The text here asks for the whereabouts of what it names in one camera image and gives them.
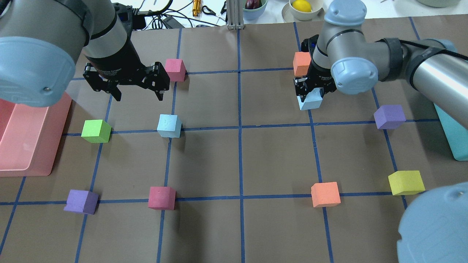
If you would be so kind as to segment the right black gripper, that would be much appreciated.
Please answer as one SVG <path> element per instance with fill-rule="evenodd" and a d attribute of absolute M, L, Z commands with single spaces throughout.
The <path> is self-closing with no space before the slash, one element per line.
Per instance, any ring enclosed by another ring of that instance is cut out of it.
<path fill-rule="evenodd" d="M 316 64 L 309 65 L 309 71 L 306 76 L 295 77 L 294 87 L 296 96 L 300 96 L 300 101 L 304 103 L 306 96 L 315 88 L 320 89 L 321 97 L 326 93 L 337 90 L 335 81 L 331 75 L 330 69 L 325 69 Z"/>

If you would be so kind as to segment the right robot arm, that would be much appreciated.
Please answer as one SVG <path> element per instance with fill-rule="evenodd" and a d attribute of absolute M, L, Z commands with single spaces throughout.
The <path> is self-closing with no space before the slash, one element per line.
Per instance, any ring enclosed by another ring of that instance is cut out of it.
<path fill-rule="evenodd" d="M 431 100 L 453 152 L 467 152 L 467 56 L 446 39 L 368 43 L 361 31 L 367 8 L 359 0 L 334 0 L 319 35 L 301 50 L 311 55 L 305 75 L 296 77 L 296 95 L 339 90 L 356 95 L 378 81 L 405 79 Z M 400 224 L 400 263 L 467 262 L 467 183 L 438 187 L 406 208 Z"/>

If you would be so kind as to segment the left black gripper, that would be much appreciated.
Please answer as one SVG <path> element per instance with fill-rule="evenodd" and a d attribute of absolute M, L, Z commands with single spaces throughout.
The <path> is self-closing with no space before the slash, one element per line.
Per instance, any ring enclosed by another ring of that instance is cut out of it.
<path fill-rule="evenodd" d="M 170 78 L 161 62 L 145 66 L 138 58 L 90 58 L 83 77 L 95 91 L 108 92 L 120 102 L 119 85 L 137 85 L 152 90 L 159 101 L 169 90 Z"/>

